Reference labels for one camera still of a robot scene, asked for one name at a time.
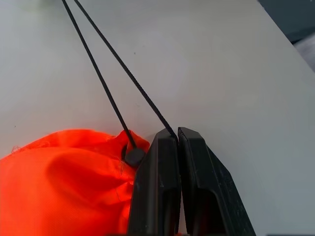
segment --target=tabletop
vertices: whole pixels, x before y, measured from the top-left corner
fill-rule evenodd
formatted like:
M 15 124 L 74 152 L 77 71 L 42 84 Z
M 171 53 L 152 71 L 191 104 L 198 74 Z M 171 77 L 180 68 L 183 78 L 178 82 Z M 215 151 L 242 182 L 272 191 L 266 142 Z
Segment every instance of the tabletop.
M 126 124 L 163 125 L 72 0 Z M 257 235 L 315 233 L 315 73 L 255 0 L 82 0 L 176 131 L 229 169 Z M 0 0 L 0 156 L 122 127 L 61 0 Z

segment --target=white surface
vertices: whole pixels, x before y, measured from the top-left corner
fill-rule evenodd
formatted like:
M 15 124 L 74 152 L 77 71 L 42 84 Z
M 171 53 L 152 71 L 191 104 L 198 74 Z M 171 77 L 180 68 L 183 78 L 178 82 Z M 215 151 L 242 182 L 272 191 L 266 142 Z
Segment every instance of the white surface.
M 62 2 L 31 2 L 0 1 L 0 155 L 61 129 L 118 134 Z M 160 121 L 68 2 L 128 127 L 151 140 Z M 256 1 L 82 4 L 171 126 L 230 170 L 257 235 L 315 233 L 315 74 Z

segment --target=white table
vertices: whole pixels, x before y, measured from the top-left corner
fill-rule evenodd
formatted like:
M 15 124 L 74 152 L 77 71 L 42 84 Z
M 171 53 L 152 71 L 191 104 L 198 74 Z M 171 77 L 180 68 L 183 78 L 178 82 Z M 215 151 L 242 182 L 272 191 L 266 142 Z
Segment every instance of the white table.
M 61 0 L 0 0 L 0 155 L 122 127 Z M 163 129 L 72 0 L 128 127 Z M 82 0 L 174 130 L 230 170 L 258 236 L 315 233 L 315 74 L 254 0 Z

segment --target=orange drawstring bag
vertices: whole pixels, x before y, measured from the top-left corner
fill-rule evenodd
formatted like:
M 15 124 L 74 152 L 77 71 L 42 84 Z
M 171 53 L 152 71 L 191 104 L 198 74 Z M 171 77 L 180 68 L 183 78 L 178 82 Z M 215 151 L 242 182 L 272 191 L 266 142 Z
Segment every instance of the orange drawstring bag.
M 131 133 L 147 152 L 149 143 Z M 118 136 L 66 130 L 0 160 L 1 236 L 104 236 L 127 231 L 135 170 Z

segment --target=orange fabric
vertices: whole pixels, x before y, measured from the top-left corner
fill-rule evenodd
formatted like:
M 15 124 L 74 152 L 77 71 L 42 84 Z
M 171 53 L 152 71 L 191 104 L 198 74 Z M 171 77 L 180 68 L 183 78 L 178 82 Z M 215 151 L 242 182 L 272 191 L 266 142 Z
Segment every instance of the orange fabric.
M 121 160 L 127 144 L 125 132 L 67 130 L 0 160 L 0 235 L 126 233 L 135 175 Z

